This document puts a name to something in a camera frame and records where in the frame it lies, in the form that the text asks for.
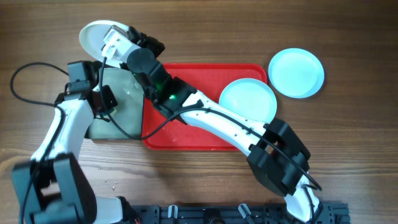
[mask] black cable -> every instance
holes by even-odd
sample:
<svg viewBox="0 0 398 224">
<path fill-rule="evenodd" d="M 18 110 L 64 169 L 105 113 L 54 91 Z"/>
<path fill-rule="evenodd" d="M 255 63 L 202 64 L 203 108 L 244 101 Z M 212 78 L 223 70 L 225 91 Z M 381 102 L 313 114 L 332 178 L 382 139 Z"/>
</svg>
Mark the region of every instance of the black cable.
<svg viewBox="0 0 398 224">
<path fill-rule="evenodd" d="M 219 116 L 222 116 L 230 121 L 232 121 L 233 123 L 237 124 L 239 127 L 241 127 L 242 129 L 245 129 L 249 134 L 253 134 L 255 135 L 257 138 L 259 138 L 261 141 L 264 141 L 265 143 L 267 143 L 268 145 L 270 145 L 272 148 L 274 148 L 281 156 L 283 156 L 286 160 L 288 160 L 294 167 L 296 167 L 313 185 L 314 187 L 311 186 L 311 188 L 315 189 L 315 190 L 319 190 L 321 191 L 322 188 L 321 186 L 314 180 L 314 178 L 311 177 L 311 175 L 309 175 L 307 172 L 305 172 L 295 161 L 293 161 L 291 158 L 289 158 L 288 156 L 286 156 L 286 154 L 284 152 L 282 152 L 277 146 L 275 146 L 273 143 L 269 142 L 268 140 L 264 139 L 260 134 L 254 132 L 251 128 L 248 128 L 247 126 L 245 126 L 244 124 L 240 123 L 239 121 L 236 121 L 235 119 L 231 118 L 230 116 L 223 114 L 219 111 L 215 111 L 209 108 L 189 108 L 189 109 L 185 109 L 185 110 L 180 110 L 178 112 L 176 112 L 175 114 L 173 114 L 171 117 L 169 117 L 168 119 L 166 119 L 159 127 L 157 127 L 153 132 L 151 132 L 150 134 L 144 136 L 144 137 L 133 137 L 130 134 L 128 134 L 127 132 L 125 132 L 118 124 L 117 122 L 115 122 L 115 120 L 112 118 L 112 116 L 109 113 L 109 110 L 106 107 L 103 95 L 102 95 L 102 81 L 103 81 L 103 75 L 104 75 L 104 65 L 106 63 L 106 57 L 104 57 L 104 61 L 101 67 L 101 71 L 99 73 L 99 95 L 102 101 L 102 104 L 104 105 L 104 110 L 105 113 L 108 115 L 109 119 L 112 121 L 112 123 L 115 125 L 115 127 L 122 132 L 125 136 L 127 136 L 129 139 L 134 139 L 134 140 L 143 140 L 143 139 L 147 139 L 151 136 L 153 136 L 157 131 L 159 131 L 160 129 L 162 129 L 169 121 L 175 119 L 176 117 L 180 116 L 180 114 L 182 113 L 186 113 L 189 111 L 206 111 L 206 112 L 211 112 L 214 114 L 217 114 Z"/>
<path fill-rule="evenodd" d="M 314 209 L 315 206 L 314 206 L 314 204 L 313 204 L 313 202 L 312 202 L 312 199 L 311 199 L 310 193 L 308 192 L 307 187 L 303 185 L 302 188 L 304 189 L 305 195 L 307 196 L 308 201 L 310 202 L 310 207 L 311 207 L 311 224 L 314 224 L 314 223 L 315 223 L 315 212 L 313 211 L 313 209 Z"/>
<path fill-rule="evenodd" d="M 23 65 L 23 66 L 21 66 L 20 68 L 18 68 L 18 69 L 14 72 L 14 74 L 12 75 L 12 77 L 11 77 L 11 81 L 10 81 L 11 93 L 12 93 L 18 100 L 22 100 L 23 102 L 32 103 L 32 104 L 35 104 L 35 105 L 51 106 L 51 107 L 54 107 L 54 108 L 57 108 L 58 110 L 60 110 L 60 113 L 61 113 L 61 115 L 60 115 L 60 116 L 61 116 L 61 117 L 60 117 L 60 122 L 59 122 L 59 124 L 58 124 L 58 126 L 57 126 L 57 128 L 56 128 L 56 130 L 55 130 L 55 132 L 54 132 L 54 135 L 51 137 L 51 140 L 50 140 L 50 142 L 49 142 L 47 148 L 45 149 L 42 158 L 40 159 L 39 163 L 36 165 L 35 169 L 32 171 L 32 174 L 31 174 L 31 176 L 30 176 L 30 179 L 29 179 L 29 182 L 28 182 L 28 186 L 27 186 L 27 190 L 26 190 L 26 193 L 25 193 L 25 197 L 24 197 L 24 199 L 23 199 L 23 201 L 22 201 L 22 204 L 21 204 L 21 207 L 20 207 L 20 210 L 19 210 L 19 223 L 20 223 L 20 224 L 23 224 L 23 223 L 24 223 L 25 208 L 26 208 L 27 198 L 28 198 L 28 196 L 29 196 L 29 191 L 30 191 L 30 188 L 32 187 L 33 178 L 37 175 L 37 172 L 39 171 L 39 167 L 42 165 L 42 163 L 44 162 L 45 158 L 46 158 L 46 157 L 48 156 L 48 154 L 50 153 L 50 151 L 51 151 L 51 149 L 52 149 L 52 145 L 54 144 L 55 139 L 56 139 L 57 136 L 59 135 L 59 132 L 60 132 L 61 129 L 62 129 L 63 122 L 65 121 L 65 112 L 64 112 L 64 110 L 63 110 L 61 107 L 59 107 L 59 106 L 57 106 L 57 105 L 55 105 L 55 104 L 52 104 L 52 103 L 46 103 L 46 102 L 41 102 L 41 101 L 29 100 L 29 99 L 26 99 L 26 98 L 23 98 L 23 97 L 19 96 L 19 95 L 15 92 L 15 90 L 14 90 L 14 79 L 15 79 L 15 77 L 17 76 L 17 74 L 18 74 L 21 70 L 23 70 L 23 69 L 26 68 L 26 67 L 33 66 L 33 65 L 45 65 L 45 66 L 49 66 L 49 67 L 52 67 L 52 68 L 57 69 L 58 71 L 60 71 L 60 72 L 62 72 L 62 73 L 64 73 L 64 74 L 66 74 L 66 75 L 69 75 L 66 71 L 62 70 L 61 68 L 58 68 L 58 67 L 55 66 L 55 65 L 52 65 L 52 64 L 49 64 L 49 63 L 44 63 L 44 62 L 32 62 L 32 63 L 28 63 L 28 64 Z"/>
</svg>

